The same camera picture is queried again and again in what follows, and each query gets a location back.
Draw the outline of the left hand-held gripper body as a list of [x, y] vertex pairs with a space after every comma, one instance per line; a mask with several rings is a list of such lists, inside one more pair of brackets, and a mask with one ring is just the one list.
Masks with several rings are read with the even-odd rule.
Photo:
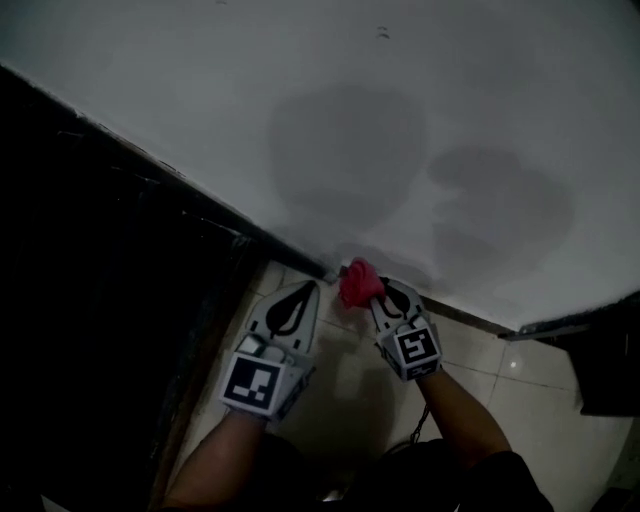
[[249, 333], [233, 352], [219, 399], [234, 411], [281, 421], [309, 385], [310, 357]]

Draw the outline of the person's left forearm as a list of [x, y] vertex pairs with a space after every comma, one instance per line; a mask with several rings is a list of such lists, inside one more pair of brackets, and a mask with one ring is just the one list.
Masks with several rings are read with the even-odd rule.
[[267, 422], [230, 411], [189, 455], [159, 512], [216, 512], [246, 486]]

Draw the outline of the person's right forearm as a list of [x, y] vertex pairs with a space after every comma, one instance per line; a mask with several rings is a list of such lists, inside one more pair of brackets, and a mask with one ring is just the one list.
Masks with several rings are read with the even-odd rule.
[[416, 383], [444, 441], [460, 465], [470, 469], [511, 446], [489, 411], [444, 370]]

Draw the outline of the red cleaning cloth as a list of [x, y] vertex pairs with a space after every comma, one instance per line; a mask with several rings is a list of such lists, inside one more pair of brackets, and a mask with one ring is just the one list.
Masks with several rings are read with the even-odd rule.
[[385, 299], [385, 286], [372, 264], [355, 258], [343, 273], [339, 298], [346, 309], [366, 308], [372, 299]]

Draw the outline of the person's black top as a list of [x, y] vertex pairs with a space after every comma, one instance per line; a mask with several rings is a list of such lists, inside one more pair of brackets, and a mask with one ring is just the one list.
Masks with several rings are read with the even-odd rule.
[[323, 501], [312, 473], [288, 441], [262, 441], [249, 483], [218, 509], [163, 507], [159, 512], [554, 512], [524, 460], [493, 454], [464, 470], [442, 439], [385, 453], [344, 496]]

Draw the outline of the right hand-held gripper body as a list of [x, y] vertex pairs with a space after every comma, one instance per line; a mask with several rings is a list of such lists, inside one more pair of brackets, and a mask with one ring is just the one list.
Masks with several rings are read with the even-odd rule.
[[394, 324], [385, 322], [376, 345], [403, 382], [430, 376], [441, 367], [442, 350], [437, 330], [424, 312]]

